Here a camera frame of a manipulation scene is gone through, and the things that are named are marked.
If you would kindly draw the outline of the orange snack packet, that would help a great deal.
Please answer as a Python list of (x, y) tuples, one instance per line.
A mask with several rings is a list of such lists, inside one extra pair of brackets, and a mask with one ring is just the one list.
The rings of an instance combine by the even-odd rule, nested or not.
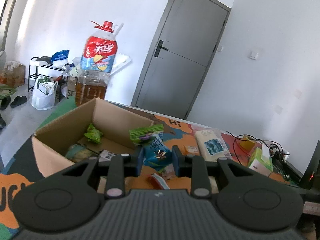
[(199, 148), (197, 146), (184, 145), (184, 155), (200, 155)]

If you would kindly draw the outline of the long white cake packet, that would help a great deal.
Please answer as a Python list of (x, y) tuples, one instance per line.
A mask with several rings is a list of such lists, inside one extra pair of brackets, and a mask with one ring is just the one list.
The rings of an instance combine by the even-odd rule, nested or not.
[(216, 135), (214, 130), (196, 131), (195, 139), (200, 154), (206, 161), (216, 162), (219, 158), (232, 158), (225, 142)]

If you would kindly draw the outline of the blue snack packet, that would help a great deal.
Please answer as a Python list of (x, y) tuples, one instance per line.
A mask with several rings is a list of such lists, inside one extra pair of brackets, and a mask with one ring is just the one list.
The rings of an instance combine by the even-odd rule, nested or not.
[(149, 141), (143, 145), (144, 166), (161, 171), (172, 163), (171, 150), (163, 143), (162, 133), (153, 133)]

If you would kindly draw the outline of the red snack packet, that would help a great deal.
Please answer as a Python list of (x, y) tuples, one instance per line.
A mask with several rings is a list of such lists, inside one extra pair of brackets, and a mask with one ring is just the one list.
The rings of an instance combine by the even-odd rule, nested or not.
[(166, 183), (166, 181), (159, 176), (158, 174), (151, 174), (147, 177), (147, 181), (149, 184), (153, 186), (154, 189), (159, 189), (159, 190), (169, 190), (170, 187)]

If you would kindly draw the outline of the brown cardboard box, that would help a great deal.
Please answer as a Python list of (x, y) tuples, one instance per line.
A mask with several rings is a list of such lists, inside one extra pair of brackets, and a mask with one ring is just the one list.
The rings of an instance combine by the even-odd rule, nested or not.
[[(84, 134), (89, 124), (101, 132), (101, 143), (88, 141)], [(66, 158), (69, 148), (80, 143), (90, 150), (115, 154), (135, 151), (129, 130), (149, 127), (153, 121), (102, 99), (93, 99), (38, 129), (32, 136), (37, 167), (44, 177), (73, 163)]]

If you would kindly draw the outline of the green striped snack packet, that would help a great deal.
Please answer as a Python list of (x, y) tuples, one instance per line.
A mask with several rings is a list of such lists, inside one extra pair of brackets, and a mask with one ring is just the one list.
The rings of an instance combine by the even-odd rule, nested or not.
[(140, 127), (129, 130), (130, 140), (135, 145), (144, 145), (153, 141), (155, 138), (163, 138), (164, 126), (162, 124), (149, 127)]

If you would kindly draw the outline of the small green snack packet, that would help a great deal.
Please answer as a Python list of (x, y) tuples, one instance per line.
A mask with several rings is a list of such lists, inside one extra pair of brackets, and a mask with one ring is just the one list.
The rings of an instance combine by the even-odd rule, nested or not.
[(96, 144), (100, 144), (101, 137), (103, 136), (103, 132), (96, 129), (93, 124), (89, 124), (84, 136), (87, 138), (88, 141), (91, 141)]

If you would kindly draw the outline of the green tissue box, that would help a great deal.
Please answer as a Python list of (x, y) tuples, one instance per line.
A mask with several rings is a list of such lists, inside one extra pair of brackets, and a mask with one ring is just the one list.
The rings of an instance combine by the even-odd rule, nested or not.
[(265, 157), (262, 149), (259, 147), (255, 148), (251, 154), (247, 167), (266, 177), (269, 177), (273, 172), (272, 159), (270, 157)]

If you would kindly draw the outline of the SF cardboard box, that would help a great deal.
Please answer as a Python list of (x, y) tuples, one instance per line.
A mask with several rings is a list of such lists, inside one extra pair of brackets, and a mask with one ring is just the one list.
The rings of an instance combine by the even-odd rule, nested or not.
[(72, 76), (67, 77), (67, 98), (68, 99), (75, 96), (77, 81), (78, 81), (77, 77), (72, 77)]

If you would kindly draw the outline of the colourful printed table mat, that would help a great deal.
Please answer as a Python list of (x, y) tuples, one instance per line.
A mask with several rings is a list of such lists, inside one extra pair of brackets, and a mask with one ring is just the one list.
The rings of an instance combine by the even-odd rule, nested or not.
[(302, 239), (303, 199), (291, 187), (227, 158), (169, 151), (190, 189), (131, 189), (145, 150), (129, 131), (152, 121), (94, 99), (36, 131), (18, 150), (42, 179), (11, 187), (15, 239)]

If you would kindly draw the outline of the white plastic shopping bag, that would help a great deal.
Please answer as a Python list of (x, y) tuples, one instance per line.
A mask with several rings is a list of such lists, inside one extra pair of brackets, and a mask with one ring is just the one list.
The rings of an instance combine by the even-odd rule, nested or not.
[(57, 81), (51, 77), (40, 75), (33, 88), (31, 105), (39, 111), (47, 111), (55, 106)]

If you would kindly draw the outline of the large cooking oil bottle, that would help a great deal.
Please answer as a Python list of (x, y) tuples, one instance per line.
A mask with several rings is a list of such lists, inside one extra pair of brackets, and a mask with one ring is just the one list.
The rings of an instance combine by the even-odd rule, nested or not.
[(75, 87), (77, 106), (95, 98), (105, 98), (118, 50), (116, 36), (123, 24), (95, 22), (94, 27), (96, 31), (86, 40), (80, 60), (80, 74)]

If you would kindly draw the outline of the blue plastic bag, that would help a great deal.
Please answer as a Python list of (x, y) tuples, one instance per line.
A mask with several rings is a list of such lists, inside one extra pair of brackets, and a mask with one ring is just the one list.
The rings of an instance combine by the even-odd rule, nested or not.
[(69, 50), (61, 50), (54, 53), (51, 57), (51, 63), (54, 63), (55, 61), (65, 61), (68, 59)]

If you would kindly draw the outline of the grey door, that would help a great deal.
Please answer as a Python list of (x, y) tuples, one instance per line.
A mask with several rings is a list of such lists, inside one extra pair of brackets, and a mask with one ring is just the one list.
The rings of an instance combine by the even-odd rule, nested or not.
[[(186, 119), (201, 89), (231, 9), (217, 0), (169, 0), (131, 105)], [(154, 53), (159, 40), (168, 51)]]

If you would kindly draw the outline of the white wall switch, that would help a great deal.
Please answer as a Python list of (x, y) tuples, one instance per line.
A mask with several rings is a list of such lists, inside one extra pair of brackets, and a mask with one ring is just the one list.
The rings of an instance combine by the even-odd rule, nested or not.
[(257, 51), (251, 51), (249, 58), (252, 60), (257, 60), (259, 56), (259, 53)]

